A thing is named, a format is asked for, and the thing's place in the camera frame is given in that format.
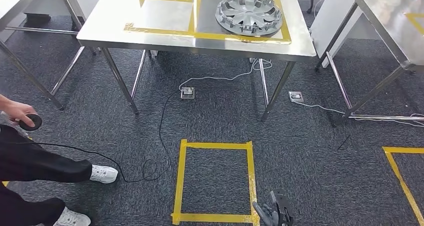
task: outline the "gray carpet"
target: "gray carpet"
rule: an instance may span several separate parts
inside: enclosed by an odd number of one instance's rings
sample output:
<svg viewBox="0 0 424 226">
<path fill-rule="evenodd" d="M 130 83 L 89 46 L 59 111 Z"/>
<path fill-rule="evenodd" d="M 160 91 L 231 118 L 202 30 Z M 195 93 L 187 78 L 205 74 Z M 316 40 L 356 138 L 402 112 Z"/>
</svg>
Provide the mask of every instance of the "gray carpet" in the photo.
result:
<svg viewBox="0 0 424 226">
<path fill-rule="evenodd" d="M 310 25 L 313 16 L 305 14 Z M 49 28 L 68 29 L 69 18 L 53 17 Z M 7 42 L 22 61 L 50 88 L 78 49 L 70 36 L 16 32 Z M 111 50 L 129 87 L 141 53 Z M 260 74 L 233 82 L 202 80 L 194 100 L 170 98 L 162 137 L 158 130 L 166 98 L 180 82 L 205 75 L 233 76 L 250 69 L 244 58 L 160 52 L 146 60 L 135 102 L 134 116 L 103 55 L 85 51 L 58 92 L 66 106 L 57 110 L 0 55 L 1 92 L 33 105 L 43 126 L 31 136 L 35 141 L 58 142 L 101 152 L 119 161 L 127 179 L 142 177 L 146 159 L 167 170 L 156 181 L 114 184 L 65 184 L 46 181 L 12 182 L 10 188 L 30 201 L 60 197 L 69 208 L 88 214 L 92 225 L 171 225 L 174 208 L 179 144 L 253 141 L 257 197 L 269 201 L 269 192 L 281 189 L 288 197 L 295 225 L 418 225 L 382 146 L 422 146 L 422 128 L 391 122 L 348 121 L 333 128 L 335 114 L 292 104 L 287 91 L 302 91 L 305 103 L 345 110 L 330 69 L 316 74 L 317 60 L 299 63 L 284 87 L 266 123 Z M 383 42 L 348 40 L 334 59 L 345 86 L 356 101 L 397 66 Z M 266 70 L 268 91 L 276 87 L 285 62 L 273 61 Z M 424 112 L 423 76 L 402 75 L 361 111 L 410 115 Z M 340 148 L 346 138 L 349 139 Z M 95 164 L 112 163 L 94 155 L 45 147 L 72 159 Z M 423 158 L 395 156 L 422 208 Z M 247 162 L 243 152 L 189 149 L 183 191 L 183 212 L 249 213 Z M 192 223 L 182 225 L 241 225 Z"/>
</svg>

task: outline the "metal bar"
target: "metal bar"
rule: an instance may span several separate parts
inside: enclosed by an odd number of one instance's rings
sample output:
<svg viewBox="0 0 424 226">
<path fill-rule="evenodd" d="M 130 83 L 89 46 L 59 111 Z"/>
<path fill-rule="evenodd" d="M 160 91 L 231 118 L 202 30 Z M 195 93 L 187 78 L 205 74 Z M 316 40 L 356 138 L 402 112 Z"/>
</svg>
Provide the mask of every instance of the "metal bar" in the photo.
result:
<svg viewBox="0 0 424 226">
<path fill-rule="evenodd" d="M 405 70 L 402 66 L 397 67 L 390 75 L 384 78 L 380 83 L 378 83 L 368 94 L 362 97 L 359 102 L 357 102 L 352 108 L 350 108 L 337 122 L 335 125 L 340 125 L 343 123 L 346 118 L 348 118 L 353 112 L 361 108 L 365 103 L 367 103 L 371 98 L 375 97 L 381 90 L 383 90 L 388 84 L 398 78 Z"/>
<path fill-rule="evenodd" d="M 349 100 L 348 93 L 343 85 L 342 79 L 340 78 L 339 72 L 337 71 L 336 65 L 334 64 L 333 58 L 329 52 L 325 52 L 327 54 L 328 61 L 330 62 L 332 71 L 334 72 L 335 79 L 337 80 L 338 87 L 340 87 L 341 93 L 343 94 L 344 101 L 346 102 L 347 108 L 352 108 L 351 101 Z"/>
<path fill-rule="evenodd" d="M 281 89 L 283 88 L 284 84 L 286 83 L 287 79 L 290 76 L 290 73 L 293 70 L 293 67 L 295 66 L 296 62 L 288 62 L 287 66 L 285 67 L 284 73 L 281 76 L 281 79 L 279 80 L 276 89 L 274 90 L 274 93 L 271 96 L 271 100 L 268 103 L 268 106 L 265 108 L 265 112 L 262 115 L 262 122 L 265 122 L 265 120 L 268 117 L 268 114 L 270 113 L 270 111 L 272 110 L 274 103 L 277 100 L 278 95 L 281 92 Z"/>
<path fill-rule="evenodd" d="M 77 51 L 76 55 L 73 57 L 72 61 L 70 62 L 69 66 L 67 67 L 64 74 L 60 77 L 59 81 L 56 83 L 56 85 L 53 87 L 53 90 L 51 91 L 52 95 L 56 95 L 56 92 L 58 92 L 59 88 L 62 86 L 63 82 L 65 81 L 66 77 L 69 75 L 71 70 L 74 68 L 75 63 L 77 62 L 78 58 L 80 58 L 81 53 L 83 53 L 85 47 L 80 47 Z"/>
<path fill-rule="evenodd" d="M 62 104 L 54 97 L 35 77 L 34 75 L 29 72 L 29 70 L 23 65 L 23 63 L 19 60 L 16 55 L 9 50 L 9 48 L 4 44 L 4 42 L 0 41 L 0 48 L 1 50 L 6 53 L 7 56 L 9 56 L 10 59 L 12 59 L 13 63 L 16 65 L 16 67 L 22 71 L 26 77 L 47 97 L 49 98 L 53 104 L 59 108 L 59 110 L 63 110 L 64 107 Z"/>
<path fill-rule="evenodd" d="M 132 87 L 131 98 L 133 100 L 134 100 L 134 97 L 136 97 L 137 87 L 139 86 L 140 75 L 142 73 L 143 64 L 145 63 L 145 59 L 146 59 L 146 51 L 147 50 L 143 50 L 143 54 L 141 56 L 140 65 L 138 66 L 137 75 L 135 76 L 134 86 Z"/>
<path fill-rule="evenodd" d="M 324 51 L 324 54 L 319 58 L 319 62 L 318 64 L 315 66 L 315 68 L 320 68 L 321 64 L 324 62 L 324 60 L 326 59 L 326 54 L 325 52 L 329 52 L 331 50 L 331 48 L 334 46 L 334 44 L 336 43 L 337 39 L 339 38 L 340 34 L 343 32 L 343 29 L 346 27 L 346 25 L 348 24 L 349 20 L 351 19 L 352 15 L 354 14 L 355 10 L 358 8 L 357 3 L 355 2 L 352 7 L 350 8 L 348 14 L 346 15 L 346 17 L 344 18 L 343 22 L 341 23 L 341 25 L 339 26 L 339 28 L 337 29 L 337 31 L 335 32 L 334 36 L 332 37 L 329 45 L 327 46 L 327 48 Z"/>
<path fill-rule="evenodd" d="M 40 29 L 40 28 L 30 28 L 30 27 L 6 27 L 5 30 L 24 31 L 24 32 L 44 32 L 44 33 L 53 33 L 53 34 L 75 35 L 75 36 L 78 34 L 78 32 L 72 32 L 72 31 Z"/>
<path fill-rule="evenodd" d="M 260 77 L 262 77 L 263 98 L 265 99 L 265 106 L 268 106 L 269 100 L 268 100 L 268 91 L 267 91 L 267 81 L 265 80 L 264 62 L 262 59 L 259 59 L 259 68 L 260 68 Z"/>
<path fill-rule="evenodd" d="M 75 10 L 73 9 L 71 3 L 69 2 L 69 0 L 63 0 L 63 2 L 65 3 L 65 6 L 67 8 L 67 10 L 70 13 L 70 17 L 72 18 L 72 21 L 75 23 L 76 27 L 78 28 L 78 31 L 81 30 L 81 28 L 83 28 L 83 25 L 81 24 L 80 20 L 78 19 L 77 14 L 75 13 Z M 89 47 L 91 53 L 93 55 L 96 54 L 96 50 L 92 47 Z"/>
<path fill-rule="evenodd" d="M 374 119 L 374 120 L 424 121 L 424 117 L 380 116 L 380 115 L 359 115 L 359 114 L 352 114 L 349 116 L 349 118 Z"/>
<path fill-rule="evenodd" d="M 139 114 L 139 110 L 137 109 L 137 106 L 134 103 L 134 100 L 131 97 L 130 92 L 127 89 L 127 86 L 125 85 L 125 82 L 122 79 L 121 74 L 119 73 L 119 70 L 118 70 L 118 68 L 115 64 L 115 61 L 114 61 L 111 53 L 109 52 L 109 49 L 102 47 L 101 51 L 103 52 L 104 57 L 106 58 L 106 61 L 109 64 L 109 67 L 113 72 L 113 76 L 115 77 L 116 81 L 118 82 L 118 85 L 119 85 L 123 95 L 125 96 L 126 100 L 129 102 L 129 106 L 131 107 L 132 112 L 134 112 L 134 114 Z"/>
</svg>

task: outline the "black pants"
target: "black pants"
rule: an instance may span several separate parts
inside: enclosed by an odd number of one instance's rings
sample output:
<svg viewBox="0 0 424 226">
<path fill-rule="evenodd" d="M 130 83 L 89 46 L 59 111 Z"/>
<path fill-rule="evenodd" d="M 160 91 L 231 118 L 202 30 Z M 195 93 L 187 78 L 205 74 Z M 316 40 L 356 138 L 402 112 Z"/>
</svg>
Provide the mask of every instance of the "black pants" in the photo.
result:
<svg viewBox="0 0 424 226">
<path fill-rule="evenodd" d="M 81 182 L 90 179 L 92 164 L 73 161 L 44 150 L 37 144 L 18 145 L 7 142 L 32 142 L 9 126 L 0 131 L 0 181 L 49 180 Z M 0 183 L 0 223 L 5 226 L 52 225 L 65 208 L 65 202 L 51 198 L 27 202 Z"/>
</svg>

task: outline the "hand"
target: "hand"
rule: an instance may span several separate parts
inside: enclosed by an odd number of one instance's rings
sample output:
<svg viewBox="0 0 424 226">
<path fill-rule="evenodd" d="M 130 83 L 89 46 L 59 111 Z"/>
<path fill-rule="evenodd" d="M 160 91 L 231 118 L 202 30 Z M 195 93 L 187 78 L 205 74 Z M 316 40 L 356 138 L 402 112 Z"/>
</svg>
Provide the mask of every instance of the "hand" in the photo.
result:
<svg viewBox="0 0 424 226">
<path fill-rule="evenodd" d="M 3 111 L 9 116 L 9 120 L 14 125 L 18 125 L 19 121 L 23 121 L 30 127 L 35 127 L 34 122 L 27 117 L 27 114 L 37 114 L 34 108 L 30 105 L 9 100 L 5 103 Z"/>
</svg>

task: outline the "person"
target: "person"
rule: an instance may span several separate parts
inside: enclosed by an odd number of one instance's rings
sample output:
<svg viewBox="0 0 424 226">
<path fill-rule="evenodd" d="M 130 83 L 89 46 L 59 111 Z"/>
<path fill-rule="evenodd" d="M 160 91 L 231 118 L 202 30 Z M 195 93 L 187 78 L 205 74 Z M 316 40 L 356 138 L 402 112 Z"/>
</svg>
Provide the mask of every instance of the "person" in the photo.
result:
<svg viewBox="0 0 424 226">
<path fill-rule="evenodd" d="M 0 95 L 0 111 L 16 123 L 22 120 L 30 127 L 34 122 L 26 114 L 37 112 L 30 105 Z M 16 144 L 33 142 L 13 127 L 0 125 L 0 181 L 49 180 L 56 182 L 97 181 L 112 183 L 118 171 L 112 167 L 92 165 L 89 161 L 73 161 L 48 152 L 40 145 Z M 59 198 L 41 202 L 25 201 L 0 182 L 0 221 L 7 226 L 88 226 L 88 216 L 69 210 Z"/>
</svg>

